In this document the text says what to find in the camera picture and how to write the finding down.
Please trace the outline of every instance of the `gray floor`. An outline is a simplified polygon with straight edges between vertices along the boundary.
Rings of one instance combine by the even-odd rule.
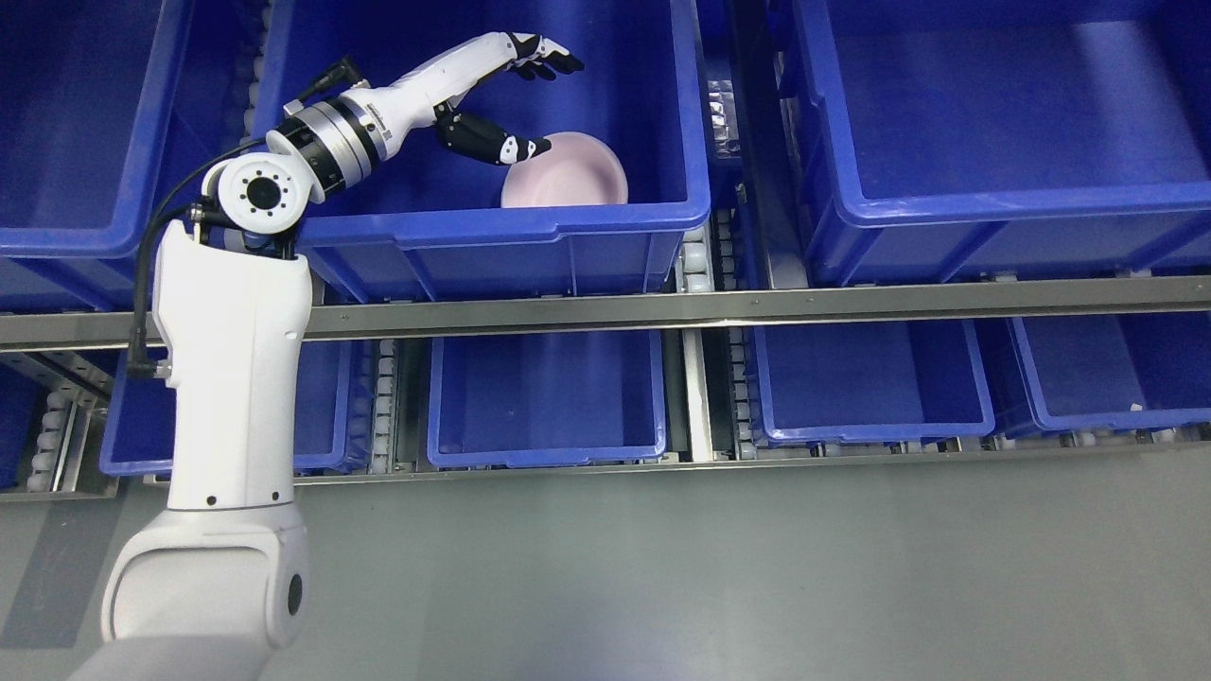
[[[130,491],[107,562],[162,503]],[[98,643],[94,588],[74,647],[11,636],[64,606],[38,576],[76,556],[35,545],[104,525],[90,504],[0,508],[4,679],[63,679]],[[1211,670],[1206,453],[373,485],[302,504],[311,611],[274,681]]]

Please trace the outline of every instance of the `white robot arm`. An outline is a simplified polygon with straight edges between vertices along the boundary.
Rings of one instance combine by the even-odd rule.
[[[362,181],[419,127],[441,124],[447,147],[487,162],[543,153],[545,139],[511,136],[457,108],[498,71],[550,80],[551,68],[568,74],[584,64],[551,40],[511,33],[467,41],[380,88],[342,59],[287,104],[266,136],[269,153],[210,167],[188,212],[191,233],[179,219],[153,218],[167,225],[153,314],[170,355],[147,360],[137,313],[127,364],[132,376],[165,377],[177,390],[168,508],[119,555],[102,601],[105,645],[74,681],[252,681],[291,645],[310,585],[292,465],[311,309],[308,262],[293,245],[306,204]],[[340,80],[352,87],[303,105]],[[210,247],[213,227],[241,230],[247,252]],[[140,265],[154,245],[154,235],[140,244]],[[138,310],[145,280],[136,290]]]

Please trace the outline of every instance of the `metal frame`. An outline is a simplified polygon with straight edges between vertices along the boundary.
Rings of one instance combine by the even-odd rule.
[[[306,340],[1211,310],[1211,276],[923,284],[312,308]],[[131,313],[0,316],[0,353],[125,348]],[[151,342],[159,336],[150,331]]]

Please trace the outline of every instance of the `blue plastic bin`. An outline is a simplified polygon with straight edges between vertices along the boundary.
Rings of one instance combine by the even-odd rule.
[[[631,204],[498,208],[506,170],[419,130],[367,181],[312,207],[300,251],[360,302],[659,290],[683,231],[711,207],[689,0],[282,0],[256,128],[276,126],[281,104],[343,55],[381,86],[493,30],[550,35],[586,69],[553,82],[500,74],[461,108],[518,135],[602,139],[626,170]]]
[[[0,4],[0,310],[130,309],[156,190],[239,141],[260,4],[193,5]]]
[[[24,376],[0,366],[0,490],[17,483],[17,468],[33,434],[42,389]]]
[[[1207,0],[777,7],[816,284],[1211,264]]]
[[[769,286],[750,205],[731,235],[748,288]],[[784,259],[767,239],[771,262]],[[754,326],[745,330],[754,441],[929,442],[992,431],[994,417],[970,320]]]
[[[157,353],[163,356],[162,350]],[[294,405],[297,470],[349,473],[366,467],[373,439],[373,372],[368,342],[303,344]],[[124,354],[102,440],[101,470],[108,475],[171,473],[176,411],[176,393],[162,380],[127,378]]]
[[[656,331],[434,340],[429,460],[438,468],[659,458],[665,384]]]
[[[977,324],[997,428],[1010,437],[1211,422],[1206,313]]]

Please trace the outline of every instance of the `cable connector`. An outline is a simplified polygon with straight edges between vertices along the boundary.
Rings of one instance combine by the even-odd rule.
[[[331,67],[323,70],[322,74],[316,76],[311,81],[311,85],[306,87],[298,97],[286,103],[282,110],[287,116],[293,116],[294,114],[303,110],[304,102],[311,97],[327,92],[333,87],[340,85],[342,82],[349,85],[350,87],[369,87],[371,84],[362,78],[362,70],[357,68],[354,59],[345,55]]]

